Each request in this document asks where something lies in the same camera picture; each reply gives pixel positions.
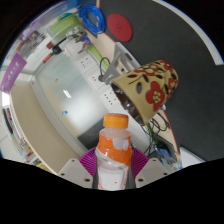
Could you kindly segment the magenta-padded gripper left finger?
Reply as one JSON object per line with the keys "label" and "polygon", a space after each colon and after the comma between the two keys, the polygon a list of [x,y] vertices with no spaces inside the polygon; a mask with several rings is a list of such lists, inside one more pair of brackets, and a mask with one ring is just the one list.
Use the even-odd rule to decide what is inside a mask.
{"label": "magenta-padded gripper left finger", "polygon": [[89,150],[79,159],[71,158],[58,175],[76,185],[92,189],[96,175],[95,149]]}

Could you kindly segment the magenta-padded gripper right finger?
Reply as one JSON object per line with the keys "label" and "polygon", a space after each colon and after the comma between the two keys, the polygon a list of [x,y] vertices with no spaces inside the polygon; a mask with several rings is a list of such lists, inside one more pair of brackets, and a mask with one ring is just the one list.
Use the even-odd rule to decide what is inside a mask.
{"label": "magenta-padded gripper right finger", "polygon": [[132,151],[128,177],[129,188],[143,187],[170,174],[157,158],[148,158],[136,148],[132,148]]}

